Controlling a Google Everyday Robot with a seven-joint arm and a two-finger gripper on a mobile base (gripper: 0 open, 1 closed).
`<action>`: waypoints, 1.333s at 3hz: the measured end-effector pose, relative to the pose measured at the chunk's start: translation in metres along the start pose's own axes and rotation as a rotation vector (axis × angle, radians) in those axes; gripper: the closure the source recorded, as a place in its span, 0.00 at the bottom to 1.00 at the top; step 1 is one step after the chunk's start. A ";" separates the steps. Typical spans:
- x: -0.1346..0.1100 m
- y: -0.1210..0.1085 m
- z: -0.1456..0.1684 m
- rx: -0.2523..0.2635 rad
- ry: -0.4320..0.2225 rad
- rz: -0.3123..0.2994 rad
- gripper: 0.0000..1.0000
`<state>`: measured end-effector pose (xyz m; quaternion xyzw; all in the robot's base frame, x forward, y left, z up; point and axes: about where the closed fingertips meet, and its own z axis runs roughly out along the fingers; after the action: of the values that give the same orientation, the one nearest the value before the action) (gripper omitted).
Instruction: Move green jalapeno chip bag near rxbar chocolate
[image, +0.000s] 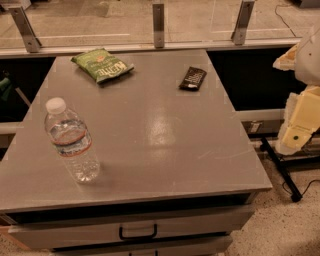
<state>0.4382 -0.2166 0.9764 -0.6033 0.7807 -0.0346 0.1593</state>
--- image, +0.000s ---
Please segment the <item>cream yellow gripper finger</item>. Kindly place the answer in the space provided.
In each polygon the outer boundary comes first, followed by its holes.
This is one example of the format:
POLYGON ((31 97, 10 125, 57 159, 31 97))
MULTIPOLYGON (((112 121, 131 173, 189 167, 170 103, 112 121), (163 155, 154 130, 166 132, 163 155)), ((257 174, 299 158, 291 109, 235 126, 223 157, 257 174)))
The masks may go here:
POLYGON ((300 151, 311 138, 308 130, 296 129, 283 124, 278 133, 275 149, 282 155, 293 155, 300 151))

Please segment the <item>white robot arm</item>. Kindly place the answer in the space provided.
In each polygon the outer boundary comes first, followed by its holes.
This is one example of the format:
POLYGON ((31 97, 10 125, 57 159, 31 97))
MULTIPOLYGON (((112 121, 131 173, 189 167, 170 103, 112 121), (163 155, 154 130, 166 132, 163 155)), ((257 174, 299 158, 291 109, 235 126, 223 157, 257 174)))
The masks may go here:
POLYGON ((299 43, 275 60, 273 67, 293 70, 295 78, 306 84, 300 94, 289 94, 275 145, 278 153, 293 155, 320 128, 320 26, 314 25, 299 43))

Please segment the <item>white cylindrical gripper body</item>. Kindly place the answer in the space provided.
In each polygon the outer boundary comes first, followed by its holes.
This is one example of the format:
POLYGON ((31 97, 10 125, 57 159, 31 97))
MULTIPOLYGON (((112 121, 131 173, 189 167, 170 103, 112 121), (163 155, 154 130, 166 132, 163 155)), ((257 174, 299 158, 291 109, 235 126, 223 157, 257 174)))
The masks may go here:
POLYGON ((308 85, 300 94, 290 93, 284 114, 284 131, 312 134, 320 127, 320 87, 308 85))

